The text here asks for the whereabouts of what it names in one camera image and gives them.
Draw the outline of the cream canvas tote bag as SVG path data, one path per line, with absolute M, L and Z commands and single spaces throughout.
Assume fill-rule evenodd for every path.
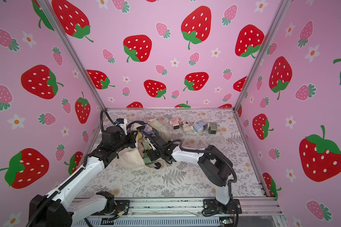
M 128 125 L 132 131 L 137 131 L 137 146 L 136 148 L 125 148 L 119 152 L 119 157 L 114 159 L 114 162 L 124 169 L 135 171 L 149 168 L 145 165 L 143 159 L 149 158 L 147 151 L 151 149 L 149 140 L 140 132 L 141 127 L 148 134 L 158 134 L 165 142 L 171 141 L 171 133 L 168 128 L 156 119 L 146 121 L 134 121 Z M 154 161 L 155 169 L 160 169 L 162 165 L 166 164 L 163 159 Z

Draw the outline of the pink pencil sharpener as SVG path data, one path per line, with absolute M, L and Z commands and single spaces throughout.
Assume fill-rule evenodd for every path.
M 179 118 L 172 118 L 170 120 L 170 125 L 172 126 L 172 128 L 174 130 L 179 129 L 180 128 L 180 120 L 179 120 Z

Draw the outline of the cream white pencil sharpener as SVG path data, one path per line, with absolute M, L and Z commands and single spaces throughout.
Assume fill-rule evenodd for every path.
M 193 126 L 190 121 L 182 121 L 181 128 L 184 133 L 193 132 Z

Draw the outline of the light blue pencil sharpener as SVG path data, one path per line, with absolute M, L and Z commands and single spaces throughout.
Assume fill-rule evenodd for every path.
M 195 122 L 192 127 L 195 133 L 200 133 L 207 129 L 207 123 L 204 121 L 198 121 Z

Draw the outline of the grey green pencil sharpener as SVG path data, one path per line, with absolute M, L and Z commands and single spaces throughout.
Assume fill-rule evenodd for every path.
M 209 134 L 216 134 L 218 130 L 218 124 L 215 122 L 210 122 L 207 124 L 207 131 Z

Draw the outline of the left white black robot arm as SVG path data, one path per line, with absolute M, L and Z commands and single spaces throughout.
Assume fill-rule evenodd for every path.
M 29 204 L 28 227 L 71 227 L 88 216 L 102 212 L 118 217 L 114 195 L 100 191 L 95 196 L 72 205 L 78 193 L 102 172 L 118 153 L 125 148 L 135 148 L 137 132 L 122 135 L 104 132 L 100 145 L 88 154 L 84 163 L 64 182 L 45 196 L 35 196 Z

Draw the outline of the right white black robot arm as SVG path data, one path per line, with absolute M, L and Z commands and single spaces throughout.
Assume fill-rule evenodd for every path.
M 231 184 L 237 182 L 233 163 L 217 147 L 186 148 L 182 140 L 166 142 L 159 134 L 141 131 L 149 141 L 151 149 L 147 151 L 150 160 L 163 159 L 166 163 L 185 162 L 198 165 L 207 179 L 215 185 L 216 196 L 212 205 L 204 204 L 203 215 L 212 216 L 237 213 L 237 203 L 232 195 Z

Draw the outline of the mint green pencil sharpener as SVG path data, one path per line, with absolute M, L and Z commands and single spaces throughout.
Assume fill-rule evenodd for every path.
M 149 168 L 155 168 L 156 167 L 154 162 L 151 161 L 149 158 L 144 158 L 143 161 L 144 161 L 145 165 Z

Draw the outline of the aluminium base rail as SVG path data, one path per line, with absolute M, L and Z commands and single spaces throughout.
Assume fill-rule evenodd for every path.
M 276 200 L 238 197 L 231 211 L 213 198 L 123 198 L 106 204 L 95 196 L 75 199 L 64 211 L 69 221 L 54 227 L 287 227 Z

